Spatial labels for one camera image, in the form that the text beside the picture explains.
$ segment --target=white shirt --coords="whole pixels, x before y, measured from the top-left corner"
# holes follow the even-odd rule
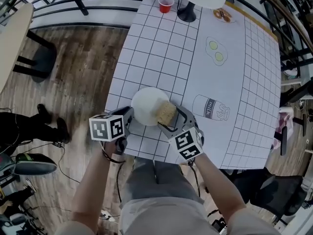
[[[200,203],[175,197],[138,199],[122,209],[120,231],[123,235],[217,235],[207,221]],[[55,235],[93,235],[86,225],[64,223]],[[247,208],[235,212],[227,227],[228,235],[278,235],[270,224]]]

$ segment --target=black shoe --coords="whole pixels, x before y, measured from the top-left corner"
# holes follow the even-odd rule
[[[64,119],[59,117],[57,119],[57,125],[58,130],[60,131],[60,141],[63,143],[69,143],[69,133],[67,131],[67,124],[65,123]]]
[[[51,124],[52,116],[51,114],[49,114],[45,106],[43,104],[39,104],[37,105],[37,110],[39,115],[41,115],[41,117],[43,118],[44,123]]]

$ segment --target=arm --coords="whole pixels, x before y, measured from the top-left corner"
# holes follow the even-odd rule
[[[6,201],[3,205],[0,206],[0,214],[4,214],[8,206],[12,206],[12,205],[13,205],[12,201]]]
[[[106,143],[106,153],[111,156],[115,143]],[[88,164],[84,177],[74,195],[72,220],[87,225],[96,234],[98,218],[104,199],[110,161],[102,150],[96,150]]]
[[[195,164],[227,223],[232,214],[246,207],[238,189],[216,168],[206,154],[202,153],[197,156]]]

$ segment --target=bread slice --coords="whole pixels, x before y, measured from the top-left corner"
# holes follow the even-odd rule
[[[176,106],[169,101],[164,101],[156,111],[156,119],[160,124],[169,126],[175,112]]]

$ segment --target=fried egg drawing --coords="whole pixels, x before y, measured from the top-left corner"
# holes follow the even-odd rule
[[[214,17],[216,17],[219,21],[224,23],[233,23],[235,20],[232,16],[223,8],[212,10]]]
[[[205,51],[218,66],[223,65],[227,60],[228,55],[226,48],[212,37],[206,38]]]

